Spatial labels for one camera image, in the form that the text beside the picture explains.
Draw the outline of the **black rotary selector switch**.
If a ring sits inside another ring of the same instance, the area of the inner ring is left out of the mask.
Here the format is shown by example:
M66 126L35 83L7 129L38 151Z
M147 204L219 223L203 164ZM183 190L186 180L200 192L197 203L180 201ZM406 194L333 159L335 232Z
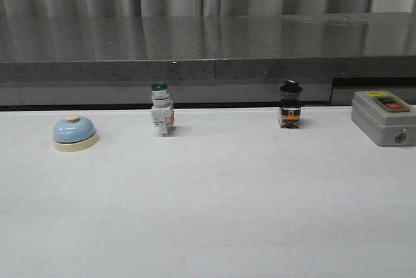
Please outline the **black rotary selector switch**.
M286 80L280 87L280 108L278 121L281 128L299 128L300 126L300 94L302 88L293 80Z

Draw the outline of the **blue desk bell cream base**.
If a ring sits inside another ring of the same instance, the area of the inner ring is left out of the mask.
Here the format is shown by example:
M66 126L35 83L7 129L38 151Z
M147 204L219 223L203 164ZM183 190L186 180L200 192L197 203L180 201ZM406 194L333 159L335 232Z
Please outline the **blue desk bell cream base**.
M98 133L91 120L76 114L68 114L53 128L53 145L57 151L75 152L94 145Z

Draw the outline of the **green pushbutton switch white body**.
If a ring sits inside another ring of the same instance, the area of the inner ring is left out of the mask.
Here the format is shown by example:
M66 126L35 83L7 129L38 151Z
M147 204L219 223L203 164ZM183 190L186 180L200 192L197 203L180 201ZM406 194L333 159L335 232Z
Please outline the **green pushbutton switch white body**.
M161 136L168 136L169 128L174 125L174 104L170 98L168 85L156 82L151 85L151 117Z

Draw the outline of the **grey push button control box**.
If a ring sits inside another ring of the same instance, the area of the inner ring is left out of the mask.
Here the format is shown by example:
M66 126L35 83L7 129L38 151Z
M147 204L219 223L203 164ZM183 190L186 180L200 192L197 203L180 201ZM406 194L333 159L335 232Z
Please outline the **grey push button control box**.
M377 145L415 145L415 108L389 91L357 91L352 120Z

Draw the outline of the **grey stone counter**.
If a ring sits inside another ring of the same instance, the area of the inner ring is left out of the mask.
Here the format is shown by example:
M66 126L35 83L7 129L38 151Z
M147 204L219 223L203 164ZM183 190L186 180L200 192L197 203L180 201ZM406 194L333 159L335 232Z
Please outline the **grey stone counter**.
M27 18L1 21L1 106L139 108L151 84L182 107L308 105L357 90L415 102L415 16Z

